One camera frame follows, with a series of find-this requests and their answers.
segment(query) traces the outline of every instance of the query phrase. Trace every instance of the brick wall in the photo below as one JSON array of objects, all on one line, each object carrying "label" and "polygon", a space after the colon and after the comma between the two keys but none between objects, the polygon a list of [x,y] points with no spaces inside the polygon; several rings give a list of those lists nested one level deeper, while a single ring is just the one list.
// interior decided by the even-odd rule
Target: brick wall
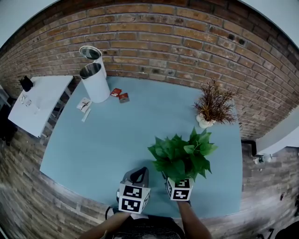
[{"label": "brick wall", "polygon": [[256,139],[299,104],[299,52],[261,15],[226,0],[62,0],[0,49],[0,84],[14,97],[23,75],[74,75],[102,50],[110,76],[200,87],[218,79],[235,99],[242,138]]}]

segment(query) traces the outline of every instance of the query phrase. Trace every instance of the blue tabletop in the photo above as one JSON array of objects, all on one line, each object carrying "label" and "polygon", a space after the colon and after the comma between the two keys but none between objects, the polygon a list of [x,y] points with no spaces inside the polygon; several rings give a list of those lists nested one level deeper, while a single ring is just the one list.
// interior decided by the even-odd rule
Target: blue tabletop
[{"label": "blue tabletop", "polygon": [[[196,127],[193,104],[201,91],[181,85],[108,77],[110,89],[127,92],[130,101],[120,104],[110,96],[92,103],[85,123],[76,108],[88,94],[79,83],[67,102],[47,145],[40,170],[57,183],[83,197],[112,205],[124,174],[136,167],[149,168],[150,199],[144,213],[179,217],[175,202],[170,201],[165,181],[151,163],[154,157],[147,147],[155,136],[164,139],[175,133],[184,140]],[[238,122],[215,124],[210,142],[218,149],[207,159],[213,174],[198,175],[190,201],[201,218],[224,216],[240,209],[242,191],[242,149]]]}]

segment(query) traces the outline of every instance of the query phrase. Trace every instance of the tiled floor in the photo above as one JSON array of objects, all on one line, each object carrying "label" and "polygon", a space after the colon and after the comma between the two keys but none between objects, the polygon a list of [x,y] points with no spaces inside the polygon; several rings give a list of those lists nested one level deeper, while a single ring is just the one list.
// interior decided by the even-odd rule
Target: tiled floor
[{"label": "tiled floor", "polygon": [[[10,147],[0,145],[0,225],[9,238],[73,239],[104,220],[106,205],[76,195],[39,171],[44,151],[38,139],[21,129]],[[276,234],[299,220],[293,217],[299,186],[297,149],[285,148],[261,167],[249,157],[248,145],[242,152],[241,209],[203,220],[214,239],[255,238],[259,232],[268,235],[271,227]],[[280,201],[282,192],[286,196]]]}]

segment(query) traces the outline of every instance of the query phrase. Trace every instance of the dried grass arrangement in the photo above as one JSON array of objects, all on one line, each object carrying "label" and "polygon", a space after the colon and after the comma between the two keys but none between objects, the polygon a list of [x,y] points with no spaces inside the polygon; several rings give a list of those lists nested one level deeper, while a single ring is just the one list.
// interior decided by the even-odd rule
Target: dried grass arrangement
[{"label": "dried grass arrangement", "polygon": [[214,79],[208,86],[202,86],[201,90],[203,95],[194,105],[199,115],[207,122],[232,124],[236,121],[236,115],[232,113],[234,105],[231,100],[239,94],[239,91],[223,91]]}]

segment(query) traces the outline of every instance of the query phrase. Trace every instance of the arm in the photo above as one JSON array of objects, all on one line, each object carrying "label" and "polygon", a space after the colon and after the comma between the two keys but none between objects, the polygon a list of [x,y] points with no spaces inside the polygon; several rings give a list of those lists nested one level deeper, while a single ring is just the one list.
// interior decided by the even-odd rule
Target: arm
[{"label": "arm", "polygon": [[117,230],[122,223],[131,215],[127,212],[118,212],[104,221],[102,224],[83,233],[79,239],[100,239],[105,235],[105,232],[113,232]]},{"label": "arm", "polygon": [[187,239],[212,239],[209,230],[197,218],[187,202],[178,201],[178,208]]}]

